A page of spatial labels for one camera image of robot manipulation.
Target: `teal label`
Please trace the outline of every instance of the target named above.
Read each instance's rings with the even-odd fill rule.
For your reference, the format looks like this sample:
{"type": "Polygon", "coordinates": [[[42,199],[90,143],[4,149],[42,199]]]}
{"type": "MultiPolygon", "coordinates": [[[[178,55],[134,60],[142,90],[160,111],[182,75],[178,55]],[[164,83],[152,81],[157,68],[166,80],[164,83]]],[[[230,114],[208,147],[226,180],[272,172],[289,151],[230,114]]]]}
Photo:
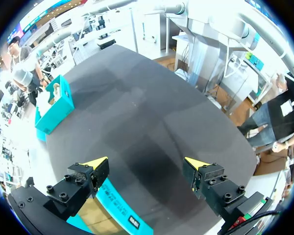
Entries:
{"type": "Polygon", "coordinates": [[[108,178],[103,182],[96,198],[129,234],[153,235],[153,229],[123,200],[108,178]]]}

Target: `dark gray tabletop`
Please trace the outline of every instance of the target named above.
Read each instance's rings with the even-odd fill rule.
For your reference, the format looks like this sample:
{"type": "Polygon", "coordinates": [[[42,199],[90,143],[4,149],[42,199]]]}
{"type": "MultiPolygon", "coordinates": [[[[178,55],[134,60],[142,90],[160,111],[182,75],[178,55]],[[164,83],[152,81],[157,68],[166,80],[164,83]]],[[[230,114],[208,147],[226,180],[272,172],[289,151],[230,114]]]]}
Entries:
{"type": "Polygon", "coordinates": [[[65,78],[75,110],[47,137],[57,180],[108,156],[112,184],[155,234],[203,234],[218,220],[186,186],[184,157],[217,162],[238,185],[252,176],[256,158],[234,124],[156,62],[113,45],[65,78]]]}

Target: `teal box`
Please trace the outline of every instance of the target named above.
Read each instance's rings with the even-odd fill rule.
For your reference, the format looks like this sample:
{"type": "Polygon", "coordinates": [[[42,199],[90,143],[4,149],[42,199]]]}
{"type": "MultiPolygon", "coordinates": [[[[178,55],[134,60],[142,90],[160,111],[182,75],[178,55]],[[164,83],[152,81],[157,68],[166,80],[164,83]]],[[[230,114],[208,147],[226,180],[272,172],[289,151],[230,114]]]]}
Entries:
{"type": "Polygon", "coordinates": [[[51,106],[44,116],[40,116],[38,107],[36,107],[35,127],[48,135],[67,115],[69,115],[74,110],[70,86],[62,75],[56,77],[46,87],[46,91],[50,92],[49,102],[54,97],[54,83],[60,84],[60,98],[51,106]]]}
{"type": "Polygon", "coordinates": [[[249,61],[254,65],[256,62],[257,62],[257,57],[256,56],[254,56],[254,55],[252,55],[251,57],[250,57],[250,59],[249,59],[249,61]]]}

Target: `black label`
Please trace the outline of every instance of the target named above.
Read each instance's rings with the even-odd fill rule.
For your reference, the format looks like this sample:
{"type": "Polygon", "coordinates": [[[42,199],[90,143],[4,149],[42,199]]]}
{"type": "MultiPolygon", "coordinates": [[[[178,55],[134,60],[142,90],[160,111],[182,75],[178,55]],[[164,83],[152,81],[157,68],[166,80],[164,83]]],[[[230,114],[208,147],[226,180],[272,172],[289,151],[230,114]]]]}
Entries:
{"type": "Polygon", "coordinates": [[[136,219],[134,219],[134,217],[133,216],[130,216],[129,217],[129,219],[128,219],[128,221],[136,228],[136,229],[139,229],[139,222],[136,220],[136,219]]]}

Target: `bolt head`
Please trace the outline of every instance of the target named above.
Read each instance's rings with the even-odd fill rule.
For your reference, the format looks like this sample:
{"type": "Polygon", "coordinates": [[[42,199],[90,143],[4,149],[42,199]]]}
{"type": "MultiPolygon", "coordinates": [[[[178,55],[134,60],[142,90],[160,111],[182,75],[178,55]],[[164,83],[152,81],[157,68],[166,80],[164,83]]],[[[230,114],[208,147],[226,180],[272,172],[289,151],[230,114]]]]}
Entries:
{"type": "Polygon", "coordinates": [[[62,192],[59,194],[59,197],[61,198],[61,200],[65,201],[68,199],[68,195],[66,192],[62,192]]]}
{"type": "Polygon", "coordinates": [[[237,189],[237,192],[242,193],[242,192],[244,192],[244,190],[245,190],[245,186],[244,186],[244,185],[241,185],[241,186],[239,186],[239,188],[237,189]]]}
{"type": "Polygon", "coordinates": [[[24,202],[19,202],[18,206],[19,206],[19,208],[24,208],[25,203],[24,202]]]}
{"type": "Polygon", "coordinates": [[[217,181],[216,181],[215,179],[212,179],[212,180],[209,181],[209,184],[210,184],[210,185],[214,185],[216,182],[217,182],[217,181]]]}
{"type": "Polygon", "coordinates": [[[227,175],[222,175],[222,176],[221,176],[221,180],[222,180],[222,181],[227,180],[227,175]]]}
{"type": "Polygon", "coordinates": [[[230,193],[228,193],[228,192],[223,195],[223,199],[226,202],[230,201],[231,198],[232,198],[232,195],[230,193]]]}
{"type": "Polygon", "coordinates": [[[28,197],[28,198],[27,198],[27,201],[28,201],[28,202],[32,202],[32,201],[34,201],[34,198],[33,198],[33,197],[28,197]]]}
{"type": "Polygon", "coordinates": [[[65,176],[64,176],[64,179],[67,180],[67,181],[70,180],[70,178],[71,178],[70,175],[65,175],[65,176]]]}
{"type": "Polygon", "coordinates": [[[47,191],[48,191],[48,192],[53,192],[53,191],[54,191],[53,186],[48,185],[48,186],[47,186],[47,191]]]}
{"type": "Polygon", "coordinates": [[[82,179],[79,179],[79,178],[75,179],[75,183],[77,183],[78,185],[82,184],[82,179]]]}

